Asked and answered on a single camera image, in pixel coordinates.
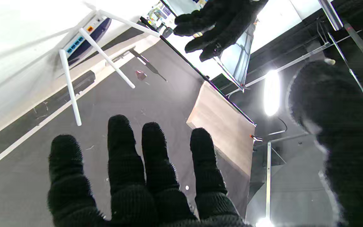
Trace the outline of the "right black gloved robot hand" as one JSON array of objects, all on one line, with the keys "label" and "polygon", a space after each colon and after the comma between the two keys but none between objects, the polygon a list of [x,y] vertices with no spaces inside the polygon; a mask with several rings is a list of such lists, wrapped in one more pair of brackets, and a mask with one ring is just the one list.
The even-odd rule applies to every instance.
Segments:
[{"label": "right black gloved robot hand", "polygon": [[[324,61],[304,65],[287,93],[291,119],[314,135],[325,152],[324,181],[335,202],[334,227],[363,227],[363,94],[345,73]],[[108,175],[112,219],[98,210],[84,175],[82,151],[72,135],[52,141],[49,155],[49,211],[55,227],[249,227],[227,197],[213,140],[193,129],[190,150],[196,178],[193,214],[180,191],[156,122],[142,128],[143,159],[135,149],[129,120],[108,121]]]}]

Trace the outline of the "left black gloved robot hand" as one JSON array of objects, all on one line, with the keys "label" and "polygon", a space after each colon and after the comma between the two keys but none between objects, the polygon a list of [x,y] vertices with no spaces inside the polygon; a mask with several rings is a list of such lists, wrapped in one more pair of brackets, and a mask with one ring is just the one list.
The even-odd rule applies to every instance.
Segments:
[{"label": "left black gloved robot hand", "polygon": [[236,43],[245,30],[254,23],[265,7],[266,0],[209,0],[200,10],[175,18],[173,32],[177,36],[202,36],[185,46],[186,53],[202,50],[201,62],[220,56]]}]

